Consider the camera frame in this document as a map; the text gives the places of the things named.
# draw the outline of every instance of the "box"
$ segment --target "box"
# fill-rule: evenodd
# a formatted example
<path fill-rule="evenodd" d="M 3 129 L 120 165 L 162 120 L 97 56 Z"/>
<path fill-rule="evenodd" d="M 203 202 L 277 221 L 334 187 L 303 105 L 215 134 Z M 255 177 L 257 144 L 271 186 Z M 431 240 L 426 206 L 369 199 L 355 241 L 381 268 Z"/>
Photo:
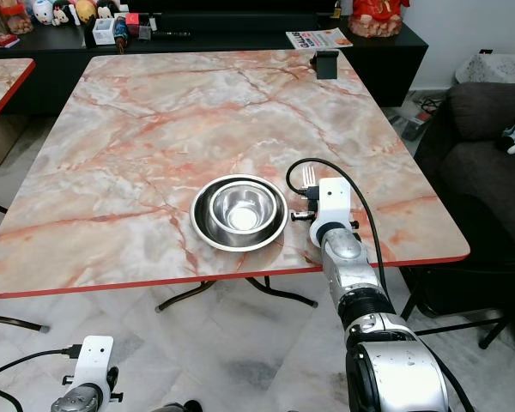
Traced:
<path fill-rule="evenodd" d="M 126 26 L 128 26 L 130 35 L 137 37 L 139 35 L 139 13 L 127 13 Z"/>
<path fill-rule="evenodd" d="M 97 19 L 92 33 L 96 45 L 114 45 L 114 19 Z"/>

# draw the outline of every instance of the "red table edge trim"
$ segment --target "red table edge trim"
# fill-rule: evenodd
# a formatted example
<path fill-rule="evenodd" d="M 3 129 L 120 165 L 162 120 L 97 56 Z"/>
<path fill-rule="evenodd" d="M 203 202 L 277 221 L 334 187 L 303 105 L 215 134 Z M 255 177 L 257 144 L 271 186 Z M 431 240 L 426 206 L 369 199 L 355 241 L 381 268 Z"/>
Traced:
<path fill-rule="evenodd" d="M 456 257 L 442 257 L 436 259 L 423 259 L 423 260 L 410 260 L 401 262 L 390 262 L 385 264 L 385 267 L 400 267 L 400 266 L 419 266 L 422 264 L 448 264 L 457 262 L 465 259 L 469 253 L 463 256 Z M 378 264 L 372 264 L 374 268 L 378 267 Z M 125 288 L 143 288 L 149 286 L 164 286 L 173 285 L 179 283 L 198 283 L 198 282 L 209 282 L 209 281 L 226 281 L 233 279 L 244 279 L 245 277 L 264 277 L 264 276 L 279 276 L 279 275 L 296 275 L 302 273 L 319 272 L 322 270 L 322 266 L 316 266 L 314 268 L 303 268 L 303 269 L 285 269 L 285 270 L 272 270 L 271 272 L 246 272 L 246 273 L 231 273 L 217 276 L 196 276 L 196 277 L 184 277 L 181 279 L 158 279 L 154 281 L 142 281 L 142 282 L 126 282 L 126 283 L 113 283 L 108 285 L 95 285 L 95 286 L 79 286 L 76 288 L 57 288 L 47 290 L 37 290 L 33 292 L 7 292 L 0 294 L 0 299 L 7 298 L 28 298 L 32 296 L 46 296 L 48 294 L 72 294 L 79 292 L 93 292 L 97 290 L 111 290 L 111 289 L 125 289 Z"/>
<path fill-rule="evenodd" d="M 14 84 L 11 85 L 2 99 L 0 99 L 0 112 L 2 111 L 3 107 L 6 106 L 6 103 L 8 103 L 9 99 L 11 99 L 11 97 L 15 94 L 17 89 L 27 80 L 28 75 L 32 73 L 35 67 L 36 63 L 31 59 L 31 63 L 27 66 L 25 71 L 21 73 L 21 75 L 17 78 Z"/>

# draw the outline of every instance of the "marble floor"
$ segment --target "marble floor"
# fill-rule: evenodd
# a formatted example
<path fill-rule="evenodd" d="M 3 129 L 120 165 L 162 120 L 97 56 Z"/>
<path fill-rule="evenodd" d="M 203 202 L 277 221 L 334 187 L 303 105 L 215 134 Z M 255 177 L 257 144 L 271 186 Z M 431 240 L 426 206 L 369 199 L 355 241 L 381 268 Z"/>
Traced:
<path fill-rule="evenodd" d="M 388 114 L 397 131 L 403 121 Z M 0 166 L 0 203 L 13 200 L 54 118 L 35 118 Z M 388 287 L 400 312 L 409 296 L 397 269 Z M 124 401 L 111 412 L 151 411 L 196 398 L 205 412 L 343 412 L 348 410 L 343 333 L 322 274 L 277 276 L 272 286 L 318 301 L 299 302 L 259 293 L 243 280 L 218 282 L 204 294 L 163 313 L 155 306 L 194 285 L 132 288 L 0 300 L 0 315 L 48 324 L 47 334 L 0 324 L 0 366 L 40 350 L 81 343 L 87 335 L 115 339 L 112 364 L 120 370 Z M 474 318 L 430 319 L 415 311 L 415 330 Z M 488 329 L 425 336 L 459 378 L 480 412 L 515 411 L 515 337 L 504 330 L 486 351 L 477 341 Z M 27 412 L 49 410 L 64 393 L 74 360 L 51 355 L 0 376 L 0 388 Z M 462 411 L 451 391 L 453 411 Z M 0 412 L 13 407 L 0 398 Z"/>

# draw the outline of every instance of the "stainless steel bowl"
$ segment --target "stainless steel bowl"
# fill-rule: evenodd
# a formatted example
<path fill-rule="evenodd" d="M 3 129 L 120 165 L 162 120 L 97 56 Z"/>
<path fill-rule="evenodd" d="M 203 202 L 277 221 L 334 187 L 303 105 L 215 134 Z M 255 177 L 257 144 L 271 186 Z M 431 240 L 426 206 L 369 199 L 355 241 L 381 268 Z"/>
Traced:
<path fill-rule="evenodd" d="M 233 229 L 224 230 L 212 219 L 210 214 L 212 197 L 216 192 L 221 191 L 221 188 L 234 182 L 262 185 L 272 194 L 276 212 L 268 225 L 253 233 L 247 231 L 235 233 Z M 191 224 L 198 236 L 209 245 L 223 251 L 253 251 L 268 245 L 282 233 L 287 222 L 288 206 L 282 192 L 269 181 L 247 174 L 232 174 L 212 180 L 197 193 L 191 205 Z"/>
<path fill-rule="evenodd" d="M 276 200 L 265 185 L 239 180 L 212 195 L 209 214 L 228 233 L 252 234 L 261 232 L 273 221 Z"/>

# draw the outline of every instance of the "cable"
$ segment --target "cable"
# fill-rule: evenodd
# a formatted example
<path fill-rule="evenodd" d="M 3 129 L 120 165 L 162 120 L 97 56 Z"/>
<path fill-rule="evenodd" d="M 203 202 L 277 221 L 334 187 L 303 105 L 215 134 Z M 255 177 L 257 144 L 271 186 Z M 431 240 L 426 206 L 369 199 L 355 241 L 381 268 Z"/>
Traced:
<path fill-rule="evenodd" d="M 329 161 L 325 161 L 324 159 L 319 159 L 316 157 L 307 157 L 305 159 L 300 159 L 296 161 L 292 166 L 290 166 L 286 172 L 286 184 L 290 188 L 291 191 L 304 196 L 306 194 L 306 191 L 296 189 L 294 185 L 292 185 L 292 182 L 290 182 L 290 173 L 300 164 L 302 163 L 322 163 L 323 165 L 326 165 L 332 169 L 334 169 L 336 172 L 340 173 L 351 185 L 354 192 L 357 194 L 357 197 L 360 199 L 360 202 L 362 203 L 362 206 L 364 207 L 364 210 L 367 212 L 368 221 L 370 221 L 370 228 L 372 229 L 372 236 L 374 238 L 374 247 L 376 248 L 376 257 L 378 259 L 378 270 L 379 270 L 379 282 L 381 283 L 382 288 L 384 289 L 385 296 L 387 297 L 387 300 L 391 303 L 391 299 L 389 297 L 389 294 L 387 292 L 387 282 L 385 281 L 385 272 L 384 272 L 384 261 L 381 257 L 381 248 L 379 245 L 379 237 L 378 237 L 378 231 L 376 230 L 376 225 L 374 223 L 374 219 L 372 216 L 372 211 L 368 207 L 368 203 L 364 196 L 362 195 L 361 191 L 357 187 L 356 183 L 338 166 L 336 166 L 334 163 L 331 163 Z"/>
<path fill-rule="evenodd" d="M 33 358 L 38 358 L 39 356 L 44 356 L 46 354 L 67 354 L 71 359 L 75 359 L 80 354 L 80 349 L 82 345 L 73 345 L 69 348 L 64 349 L 54 349 L 54 350 L 46 350 L 44 352 L 38 352 L 36 354 L 30 354 L 29 356 L 25 356 L 24 358 L 20 358 L 18 360 L 14 360 L 13 362 L 10 362 L 8 365 L 4 365 L 3 367 L 0 367 L 0 373 L 5 371 L 6 369 L 10 369 L 11 367 L 14 367 L 15 365 L 19 365 L 22 362 L 29 361 Z M 10 395 L 8 392 L 4 392 L 0 390 L 0 397 L 3 397 L 4 399 L 10 401 L 17 412 L 23 412 L 23 407 L 19 403 L 15 397 Z"/>
<path fill-rule="evenodd" d="M 463 409 L 465 412 L 475 412 L 475 408 L 473 408 L 473 405 L 471 404 L 470 400 L 467 398 L 467 395 L 465 394 L 464 388 L 460 385 L 460 383 L 457 381 L 456 377 L 452 374 L 450 369 L 447 365 L 433 352 L 431 348 L 429 348 L 425 342 L 421 341 L 427 349 L 429 349 L 429 352 L 433 355 L 433 358 L 437 361 L 439 364 L 441 372 L 446 376 L 446 378 L 450 381 L 452 387 L 454 388 L 454 391 L 457 393 L 457 397 L 460 398 L 460 402 L 463 405 Z"/>

